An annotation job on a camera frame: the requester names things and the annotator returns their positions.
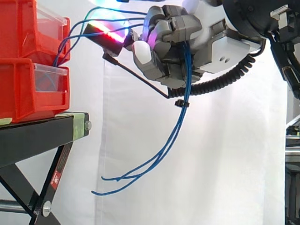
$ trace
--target red label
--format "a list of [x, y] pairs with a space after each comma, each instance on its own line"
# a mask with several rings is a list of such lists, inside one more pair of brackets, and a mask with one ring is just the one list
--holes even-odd
[[60, 183], [61, 173], [59, 173], [57, 170], [54, 172], [54, 175], [51, 179], [50, 185], [53, 187], [54, 190], [57, 189], [58, 184]]

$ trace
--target blue cable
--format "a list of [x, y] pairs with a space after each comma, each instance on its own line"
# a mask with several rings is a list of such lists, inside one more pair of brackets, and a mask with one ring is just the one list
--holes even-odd
[[[126, 29], [130, 29], [130, 28], [134, 28], [134, 27], [140, 27], [140, 26], [143, 26], [144, 24], [143, 23], [139, 23], [139, 24], [135, 24], [135, 25], [131, 25], [131, 26], [128, 26], [128, 27], [122, 27], [122, 28], [119, 28], [119, 29], [115, 29], [115, 30], [112, 30], [110, 32], [117, 32], [117, 31], [120, 31], [120, 30], [126, 30]], [[98, 35], [103, 35], [105, 34], [105, 32], [96, 32], [96, 33], [91, 33], [91, 34], [80, 34], [80, 35], [74, 35], [74, 36], [70, 36], [70, 37], [66, 37], [62, 43], [64, 46], [68, 40], [70, 39], [73, 39], [73, 38], [81, 38], [81, 37], [93, 37], [93, 36], [98, 36]], [[61, 54], [62, 50], [58, 52], [55, 60], [54, 60], [54, 63], [53, 63], [53, 66], [54, 67], [57, 67], [58, 66], [58, 59], [59, 59], [59, 56]]]
[[[92, 8], [85, 16], [84, 20], [87, 20], [88, 17], [90, 16], [90, 14], [93, 12], [93, 11], [96, 11], [98, 9], [106, 9], [106, 10], [110, 10], [110, 11], [114, 11], [114, 12], [120, 12], [120, 13], [127, 13], [127, 14], [136, 14], [136, 15], [147, 15], [147, 13], [142, 13], [142, 12], [135, 12], [135, 11], [126, 11], [126, 10], [119, 10], [119, 9], [113, 9], [113, 8], [105, 8], [105, 7], [95, 7], [95, 8]], [[83, 28], [84, 28], [84, 25], [85, 25], [85, 22], [82, 23], [82, 27], [81, 27], [81, 30], [80, 30], [80, 34], [83, 33]], [[80, 37], [78, 37], [78, 39], [76, 40], [76, 42], [73, 44], [72, 46], [72, 49], [78, 44], [80, 40]], [[58, 59], [59, 59], [59, 56], [61, 54], [61, 52], [63, 51], [63, 48], [62, 49], [59, 49], [58, 53], [57, 53], [57, 56], [53, 62], [53, 66], [57, 67], [58, 65]]]
[[[192, 60], [191, 60], [191, 52], [190, 52], [189, 45], [187, 43], [185, 43], [183, 45], [183, 48], [184, 48], [184, 52], [185, 52], [185, 62], [186, 62], [186, 71], [187, 71], [187, 87], [186, 87], [186, 90], [185, 90], [184, 101], [188, 102], [189, 96], [190, 96], [190, 92], [191, 92], [191, 83], [192, 83]], [[144, 164], [142, 164], [142, 165], [136, 167], [135, 169], [127, 172], [122, 177], [110, 178], [110, 179], [102, 178], [103, 180], [116, 180], [116, 181], [119, 181], [119, 180], [122, 180], [122, 179], [133, 179], [131, 182], [129, 182], [127, 185], [125, 185], [122, 188], [120, 188], [118, 190], [115, 190], [115, 191], [111, 191], [111, 192], [107, 192], [107, 193], [97, 193], [95, 191], [92, 191], [92, 193], [95, 194], [95, 195], [99, 195], [99, 196], [115, 194], [117, 192], [120, 192], [120, 191], [126, 189], [127, 187], [129, 187], [130, 185], [132, 185], [134, 182], [136, 182], [139, 178], [141, 178], [143, 175], [145, 175], [146, 173], [148, 173], [151, 170], [153, 170], [165, 158], [165, 156], [168, 154], [168, 152], [170, 151], [170, 149], [173, 147], [173, 145], [174, 145], [174, 143], [175, 143], [175, 141], [176, 141], [176, 139], [178, 137], [178, 134], [180, 132], [183, 120], [185, 118], [186, 111], [187, 111], [187, 108], [183, 107], [182, 110], [181, 110], [178, 122], [175, 125], [175, 128], [172, 131], [169, 139], [167, 140], [167, 143], [161, 149], [161, 151], [159, 151], [154, 157], [152, 157], [150, 160], [148, 160]], [[156, 159], [155, 162], [146, 171], [144, 171], [144, 172], [142, 172], [140, 174], [137, 174], [137, 175], [128, 176], [129, 174], [131, 174], [131, 173], [137, 171], [138, 169], [141, 169], [145, 165], [149, 164], [154, 159]]]
[[[81, 23], [85, 24], [85, 23], [88, 23], [88, 22], [90, 22], [90, 21], [121, 22], [121, 21], [133, 21], [133, 20], [144, 20], [144, 19], [145, 19], [145, 18], [143, 18], [143, 17], [134, 17], [134, 18], [115, 19], [115, 20], [106, 20], [106, 19], [88, 19], [88, 20], [83, 20], [83, 21], [80, 21], [80, 22], [76, 23], [76, 24], [72, 27], [72, 29], [70, 30], [70, 32], [69, 32], [69, 34], [68, 34], [67, 37], [70, 37], [71, 34], [72, 34], [72, 32], [74, 31], [74, 29], [75, 29], [78, 25], [80, 25]], [[64, 58], [61, 60], [61, 62], [59, 63], [59, 65], [61, 65], [61, 64], [64, 63], [64, 61], [66, 60], [66, 57], [67, 57], [67, 56], [70, 54], [70, 52], [76, 47], [76, 45], [78, 44], [80, 38], [81, 38], [81, 37], [78, 37], [77, 40], [76, 40], [76, 42], [72, 45], [72, 47], [65, 53], [65, 56], [64, 56]], [[58, 59], [59, 59], [59, 56], [60, 56], [60, 54], [62, 53], [64, 47], [65, 47], [66, 44], [67, 44], [67, 42], [68, 42], [68, 39], [62, 40], [62, 42], [61, 42], [61, 44], [60, 44], [60, 46], [59, 46], [58, 54], [57, 54], [57, 56], [56, 56], [56, 58], [55, 58], [55, 60], [54, 60], [54, 62], [53, 62], [53, 66], [58, 65]]]
[[[192, 73], [192, 61], [191, 61], [191, 52], [190, 52], [190, 49], [187, 45], [184, 46], [184, 52], [185, 52], [185, 57], [187, 58], [188, 60], [188, 63], [186, 63], [186, 70], [187, 70], [187, 73], [188, 74], [191, 74]], [[191, 86], [189, 86], [188, 84], [191, 83], [191, 79], [189, 79], [189, 77], [187, 77], [187, 88], [186, 88], [186, 94], [185, 94], [185, 102], [188, 102], [189, 100], [189, 95], [190, 95], [190, 92], [191, 92]], [[107, 180], [107, 181], [112, 181], [112, 180], [116, 180], [116, 181], [120, 181], [122, 179], [131, 179], [131, 178], [135, 178], [137, 176], [143, 176], [144, 174], [146, 174], [147, 172], [151, 171], [160, 161], [161, 159], [163, 159], [166, 154], [169, 152], [169, 150], [172, 148], [176, 138], [177, 138], [177, 135], [179, 133], [179, 130], [181, 128], [181, 125], [182, 125], [182, 122], [183, 122], [183, 118], [185, 116], [185, 113], [186, 113], [186, 108], [185, 110], [182, 110], [181, 111], [181, 114], [180, 114], [180, 118], [177, 122], [177, 124], [175, 125], [175, 128], [174, 130], [172, 131], [169, 139], [167, 140], [167, 143], [165, 144], [165, 146], [161, 149], [161, 151], [159, 151], [154, 157], [152, 157], [150, 160], [148, 160], [147, 162], [143, 163], [142, 165], [136, 167], [135, 169], [127, 172], [126, 174], [124, 174], [122, 177], [116, 177], [116, 178], [102, 178], [103, 180]], [[173, 139], [171, 145], [169, 146], [166, 154], [163, 154], [165, 148], [167, 147], [167, 145], [170, 143], [171, 139]], [[143, 173], [140, 173], [140, 174], [137, 174], [137, 175], [134, 175], [134, 176], [128, 176], [129, 174], [141, 169], [142, 167], [144, 167], [145, 165], [149, 164], [150, 162], [152, 162], [154, 159], [156, 159], [156, 161]]]

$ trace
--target white backdrop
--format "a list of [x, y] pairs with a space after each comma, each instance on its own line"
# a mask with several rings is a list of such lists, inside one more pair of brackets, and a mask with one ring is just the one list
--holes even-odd
[[[93, 7], [87, 0], [38, 1], [72, 24]], [[146, 12], [151, 5], [123, 8]], [[123, 185], [102, 182], [102, 175], [122, 175], [159, 151], [180, 113], [175, 99], [101, 57], [101, 48], [83, 38], [68, 63], [71, 110], [89, 112], [93, 129], [74, 143], [53, 202], [62, 225], [284, 224], [286, 84], [269, 48], [234, 85], [191, 99], [174, 148], [155, 170], [119, 194], [96, 197], [91, 190]], [[137, 71], [129, 52], [118, 60]], [[38, 191], [52, 157], [19, 164]], [[26, 224], [10, 214], [0, 219]]]
[[[130, 53], [119, 60], [135, 69]], [[99, 192], [125, 184], [101, 175], [122, 175], [155, 155], [180, 113], [174, 99], [109, 63], [104, 75]], [[96, 224], [283, 225], [285, 116], [286, 84], [268, 46], [236, 84], [192, 98], [170, 154], [128, 189], [98, 198]]]

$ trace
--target black metal stand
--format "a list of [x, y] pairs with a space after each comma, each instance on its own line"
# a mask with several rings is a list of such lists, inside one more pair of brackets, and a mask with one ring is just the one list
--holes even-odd
[[[51, 213], [51, 204], [73, 141], [87, 136], [89, 130], [87, 113], [66, 113], [49, 120], [0, 126], [0, 183], [16, 200], [0, 200], [0, 211], [26, 213], [31, 216], [30, 225], [60, 225]], [[38, 194], [15, 164], [56, 147]]]

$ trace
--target plastic bin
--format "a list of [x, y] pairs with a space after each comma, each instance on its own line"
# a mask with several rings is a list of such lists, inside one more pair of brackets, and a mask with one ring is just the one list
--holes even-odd
[[62, 41], [64, 39], [64, 27], [68, 20], [61, 17], [46, 7], [37, 4], [37, 30], [51, 38]]
[[[36, 0], [0, 0], [0, 31], [0, 58], [29, 58], [51, 66], [70, 20], [37, 6]], [[60, 60], [69, 49], [70, 42]]]
[[0, 124], [52, 118], [69, 108], [69, 69], [0, 59]]

